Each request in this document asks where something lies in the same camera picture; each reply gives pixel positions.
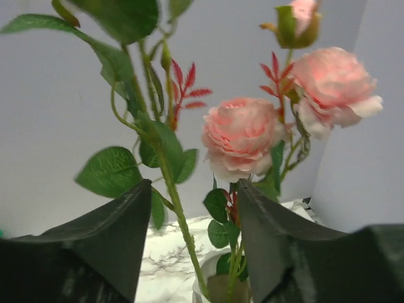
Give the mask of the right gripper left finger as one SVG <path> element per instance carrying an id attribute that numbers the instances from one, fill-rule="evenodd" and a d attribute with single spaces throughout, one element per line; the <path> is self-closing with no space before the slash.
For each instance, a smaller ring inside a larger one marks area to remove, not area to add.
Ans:
<path id="1" fill-rule="evenodd" d="M 133 302 L 152 186 L 40 235 L 1 239 L 2 302 Z"/>

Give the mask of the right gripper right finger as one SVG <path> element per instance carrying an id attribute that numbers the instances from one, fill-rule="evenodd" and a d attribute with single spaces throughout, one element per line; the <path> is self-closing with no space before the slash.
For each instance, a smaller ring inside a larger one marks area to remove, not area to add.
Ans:
<path id="1" fill-rule="evenodd" d="M 238 212 L 255 302 L 402 302 L 403 226 L 352 233 L 311 222 L 250 182 Z"/>

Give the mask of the cream rose stem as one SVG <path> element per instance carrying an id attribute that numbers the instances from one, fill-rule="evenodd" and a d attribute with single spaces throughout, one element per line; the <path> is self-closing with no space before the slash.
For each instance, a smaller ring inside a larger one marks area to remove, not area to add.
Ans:
<path id="1" fill-rule="evenodd" d="M 2 34 L 25 32 L 32 29 L 61 30 L 72 33 L 85 41 L 94 50 L 102 63 L 103 77 L 110 82 L 113 97 L 122 90 L 127 111 L 134 121 L 116 114 L 116 118 L 125 126 L 135 130 L 142 142 L 153 149 L 158 166 L 162 172 L 171 202 L 171 208 L 177 216 L 191 262 L 194 266 L 199 287 L 205 297 L 209 297 L 208 287 L 202 276 L 196 257 L 194 239 L 190 234 L 181 205 L 177 185 L 181 183 L 181 172 L 191 173 L 186 167 L 187 156 L 175 134 L 179 118 L 180 101 L 174 97 L 172 75 L 180 76 L 180 69 L 172 59 L 167 45 L 176 31 L 178 18 L 186 12 L 191 1 L 169 1 L 169 20 L 171 28 L 150 52 L 145 50 L 146 38 L 159 27 L 159 5 L 157 1 L 72 1 L 71 4 L 88 14 L 114 40 L 120 48 L 105 44 L 79 30 L 77 18 L 60 1 L 53 1 L 52 7 L 57 16 L 24 14 L 12 19 L 1 28 Z M 150 118 L 146 101 L 129 55 L 128 47 L 137 44 L 141 54 L 144 74 L 149 89 L 149 98 L 153 111 Z"/>

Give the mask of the pink rose stem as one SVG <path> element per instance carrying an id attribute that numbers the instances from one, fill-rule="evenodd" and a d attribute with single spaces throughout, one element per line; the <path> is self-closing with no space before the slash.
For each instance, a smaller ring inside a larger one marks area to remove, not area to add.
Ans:
<path id="1" fill-rule="evenodd" d="M 255 185 L 276 199 L 285 176 L 309 155 L 312 139 L 324 140 L 335 126 L 354 126 L 383 108 L 374 93 L 375 79 L 354 53 L 327 47 L 293 59 L 295 50 L 317 40 L 320 5 L 292 1 L 276 8 L 276 24 L 261 25 L 288 52 L 284 65 L 276 56 L 271 66 L 262 65 L 269 80 L 263 90 L 278 105 L 237 97 L 211 108 L 205 117 L 206 159 L 213 175 L 229 183 L 228 189 L 212 189 L 203 201 L 211 215 L 211 244 L 230 248 L 228 301 L 236 278 L 248 278 L 237 204 L 240 180 L 257 177 Z"/>

